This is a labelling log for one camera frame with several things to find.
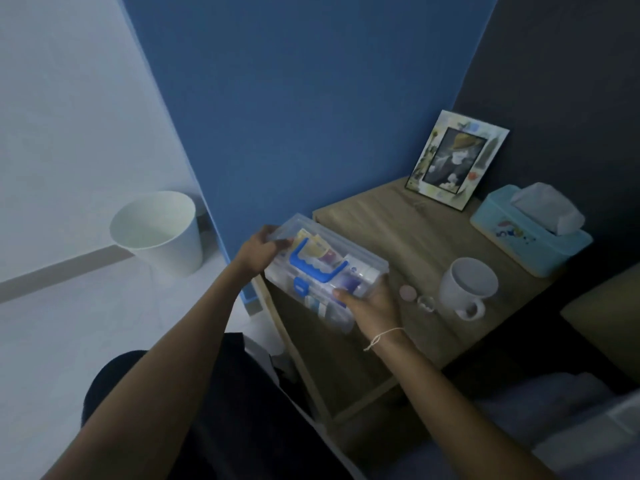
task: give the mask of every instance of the illustration of person with hat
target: illustration of person with hat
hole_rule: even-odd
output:
[[[447,138],[449,135],[445,135],[422,181],[455,193],[465,181],[486,140],[451,128],[447,133],[451,131],[456,132],[455,137]]]

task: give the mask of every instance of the blue tissue box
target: blue tissue box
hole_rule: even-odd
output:
[[[546,278],[593,238],[583,230],[555,235],[536,224],[511,205],[518,190],[506,185],[491,192],[471,217],[471,225],[533,276]]]

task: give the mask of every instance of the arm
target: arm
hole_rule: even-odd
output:
[[[240,290],[288,241],[263,227],[203,297],[123,377],[44,476],[165,478],[204,398]]]
[[[335,295],[353,312],[358,327],[370,340],[402,326],[386,279],[366,300],[343,290],[337,290]],[[475,480],[556,478],[539,459],[460,394],[403,330],[383,335],[372,350],[398,379],[418,416],[460,476]]]

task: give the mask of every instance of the person's left hand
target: person's left hand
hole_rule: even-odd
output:
[[[263,272],[281,250],[291,245],[292,239],[267,241],[267,236],[277,228],[278,226],[262,226],[238,251],[234,261],[252,278]]]

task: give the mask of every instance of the pink round object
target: pink round object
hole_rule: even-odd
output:
[[[400,286],[400,298],[405,301],[413,301],[418,296],[415,288],[409,285]]]

